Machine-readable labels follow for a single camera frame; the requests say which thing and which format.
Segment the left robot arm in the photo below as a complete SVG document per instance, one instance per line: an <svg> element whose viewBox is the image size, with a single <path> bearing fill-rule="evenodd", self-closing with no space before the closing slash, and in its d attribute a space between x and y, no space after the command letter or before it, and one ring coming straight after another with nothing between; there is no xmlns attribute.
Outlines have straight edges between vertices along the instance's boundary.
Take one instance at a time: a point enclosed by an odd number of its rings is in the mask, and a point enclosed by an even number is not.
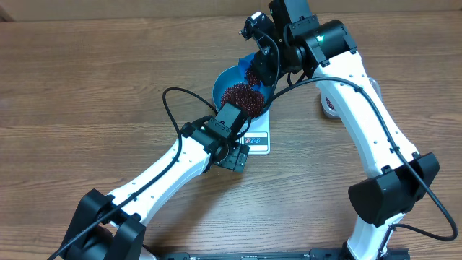
<svg viewBox="0 0 462 260"><path fill-rule="evenodd" d="M85 194L54 259L154 259L144 247L146 228L187 182L212 165L241 173L249 153L239 143L247 129L206 116L178 130L174 145L129 183L104 195Z"/></svg>

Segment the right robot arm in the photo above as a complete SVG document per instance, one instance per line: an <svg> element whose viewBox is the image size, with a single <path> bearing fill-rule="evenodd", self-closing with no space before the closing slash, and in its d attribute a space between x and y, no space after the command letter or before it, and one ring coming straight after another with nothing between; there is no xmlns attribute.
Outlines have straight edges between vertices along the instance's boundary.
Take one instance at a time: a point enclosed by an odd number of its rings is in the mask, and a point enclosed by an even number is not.
<svg viewBox="0 0 462 260"><path fill-rule="evenodd" d="M421 155L398 129L342 22L321 24L305 1L272 1L269 8L270 14L247 18L241 31L258 45L251 69L268 87L285 74L303 72L334 107L367 176L348 190L357 221L337 258L406 259L406 251L390 252L387 245L405 214L431 195L437 158Z"/></svg>

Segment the blue plastic measuring scoop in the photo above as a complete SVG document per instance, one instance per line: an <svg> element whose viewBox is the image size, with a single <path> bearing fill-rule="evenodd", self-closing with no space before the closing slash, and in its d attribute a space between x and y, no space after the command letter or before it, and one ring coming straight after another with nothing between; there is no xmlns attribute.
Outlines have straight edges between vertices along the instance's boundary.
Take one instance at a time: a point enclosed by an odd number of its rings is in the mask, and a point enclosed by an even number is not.
<svg viewBox="0 0 462 260"><path fill-rule="evenodd" d="M245 82L254 90L259 90L261 87L261 82L256 79L252 73L250 73L250 65L251 61L254 59L254 56L255 53L251 53L244 58L240 58L237 64L237 68Z"/></svg>

